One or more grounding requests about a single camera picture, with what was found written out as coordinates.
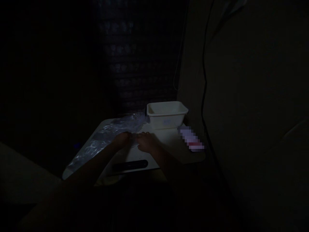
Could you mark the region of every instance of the plastic bag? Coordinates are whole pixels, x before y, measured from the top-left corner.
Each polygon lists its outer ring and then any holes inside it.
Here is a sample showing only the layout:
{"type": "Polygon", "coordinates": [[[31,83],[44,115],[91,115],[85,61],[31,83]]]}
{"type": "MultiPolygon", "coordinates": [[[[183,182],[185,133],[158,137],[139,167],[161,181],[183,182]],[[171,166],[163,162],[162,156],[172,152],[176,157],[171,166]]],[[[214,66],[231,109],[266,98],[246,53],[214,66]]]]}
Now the plastic bag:
{"type": "Polygon", "coordinates": [[[142,129],[146,122],[147,117],[144,112],[130,114],[124,116],[123,118],[113,120],[109,125],[104,126],[101,130],[94,134],[91,138],[90,144],[81,152],[80,155],[74,157],[67,168],[72,172],[75,172],[87,161],[102,151],[108,144],[110,144],[116,135],[125,131],[137,133],[142,129]]]}

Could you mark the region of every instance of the dark background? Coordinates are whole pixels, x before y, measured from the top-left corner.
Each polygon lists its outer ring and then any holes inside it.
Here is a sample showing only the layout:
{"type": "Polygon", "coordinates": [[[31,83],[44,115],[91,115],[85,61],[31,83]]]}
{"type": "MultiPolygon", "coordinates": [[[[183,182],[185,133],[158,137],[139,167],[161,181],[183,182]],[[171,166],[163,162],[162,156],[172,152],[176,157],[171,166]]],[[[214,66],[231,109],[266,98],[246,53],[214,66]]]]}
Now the dark background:
{"type": "Polygon", "coordinates": [[[3,2],[2,142],[60,177],[101,121],[175,100],[186,4],[3,2]]]}

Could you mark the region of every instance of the white table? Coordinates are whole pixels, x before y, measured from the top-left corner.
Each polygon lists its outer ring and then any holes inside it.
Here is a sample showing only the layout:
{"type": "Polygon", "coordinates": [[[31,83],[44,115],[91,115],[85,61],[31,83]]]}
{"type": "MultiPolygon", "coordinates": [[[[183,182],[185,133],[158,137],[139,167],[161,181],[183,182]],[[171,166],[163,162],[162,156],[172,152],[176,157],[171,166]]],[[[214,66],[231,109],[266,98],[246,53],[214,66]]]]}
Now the white table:
{"type": "MultiPolygon", "coordinates": [[[[89,146],[91,138],[95,133],[97,133],[98,130],[102,129],[105,125],[108,125],[113,120],[114,119],[106,119],[103,122],[101,122],[100,125],[93,132],[93,134],[90,136],[90,138],[87,140],[87,142],[84,144],[84,146],[79,150],[77,155],[81,154],[84,151],[84,149],[87,146],[89,146]]],[[[175,158],[177,158],[183,164],[201,162],[205,159],[204,152],[191,152],[189,150],[183,139],[181,139],[178,136],[177,128],[155,130],[152,129],[151,125],[147,123],[143,126],[143,128],[139,131],[139,133],[147,131],[151,133],[161,143],[163,148],[165,148],[168,152],[170,152],[175,158]]],[[[105,167],[99,179],[105,176],[113,176],[128,172],[157,169],[157,168],[159,168],[158,164],[149,153],[140,151],[137,148],[137,146],[134,146],[131,147],[128,152],[124,151],[124,149],[117,152],[110,160],[108,165],[105,167]],[[147,160],[148,161],[147,167],[140,169],[123,170],[118,172],[112,170],[112,166],[114,164],[137,161],[137,160],[147,160]]],[[[66,168],[62,174],[62,178],[66,179],[72,173],[73,172],[71,170],[66,168]]]]}

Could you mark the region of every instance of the white surface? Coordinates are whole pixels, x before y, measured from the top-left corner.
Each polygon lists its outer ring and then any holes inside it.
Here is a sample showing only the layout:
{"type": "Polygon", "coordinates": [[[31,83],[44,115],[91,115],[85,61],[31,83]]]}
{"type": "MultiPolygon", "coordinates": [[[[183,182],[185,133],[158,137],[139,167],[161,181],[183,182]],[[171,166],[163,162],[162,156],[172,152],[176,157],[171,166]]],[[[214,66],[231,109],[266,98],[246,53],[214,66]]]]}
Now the white surface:
{"type": "MultiPolygon", "coordinates": [[[[79,155],[80,153],[84,151],[84,149],[89,145],[91,138],[98,130],[102,129],[105,125],[108,125],[113,120],[114,119],[107,119],[101,122],[100,125],[97,127],[97,129],[93,132],[93,134],[87,140],[87,142],[84,144],[84,146],[77,153],[77,155],[79,155]]],[[[183,164],[201,162],[205,159],[204,152],[190,152],[189,151],[184,141],[179,138],[177,128],[154,130],[150,126],[150,124],[145,124],[143,128],[139,131],[139,133],[147,132],[147,131],[150,132],[159,141],[159,143],[161,143],[162,147],[164,147],[168,152],[170,152],[174,157],[176,157],[183,164]]],[[[106,168],[103,170],[99,179],[104,176],[112,176],[112,175],[118,175],[121,173],[148,170],[148,169],[156,169],[156,168],[159,168],[159,166],[157,165],[155,160],[152,158],[152,156],[149,153],[140,151],[137,148],[137,146],[134,146],[128,151],[128,153],[126,153],[124,149],[117,152],[113,156],[111,161],[108,163],[106,168]],[[143,160],[143,159],[148,161],[148,166],[146,168],[126,170],[126,171],[121,171],[121,172],[112,171],[112,165],[114,164],[143,160]]],[[[66,168],[62,174],[62,178],[66,179],[71,174],[72,172],[66,168]]]]}
{"type": "Polygon", "coordinates": [[[182,125],[188,109],[179,101],[147,104],[147,114],[153,129],[177,128],[182,125]]]}
{"type": "Polygon", "coordinates": [[[41,202],[61,183],[61,179],[0,142],[1,202],[33,204],[41,202]]]}

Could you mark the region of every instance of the wall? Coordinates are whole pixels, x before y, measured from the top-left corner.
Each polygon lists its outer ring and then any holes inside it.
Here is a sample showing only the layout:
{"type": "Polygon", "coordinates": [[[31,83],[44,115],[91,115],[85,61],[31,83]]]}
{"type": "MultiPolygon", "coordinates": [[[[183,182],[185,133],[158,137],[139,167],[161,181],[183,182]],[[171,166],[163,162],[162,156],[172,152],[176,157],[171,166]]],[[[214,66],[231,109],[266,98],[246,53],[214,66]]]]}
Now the wall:
{"type": "MultiPolygon", "coordinates": [[[[178,100],[200,135],[204,29],[211,1],[189,7],[178,100]]],[[[204,118],[214,150],[250,230],[308,228],[308,3],[250,0],[212,36],[205,54],[204,118]]],[[[213,161],[209,151],[206,175],[213,161]]]]}

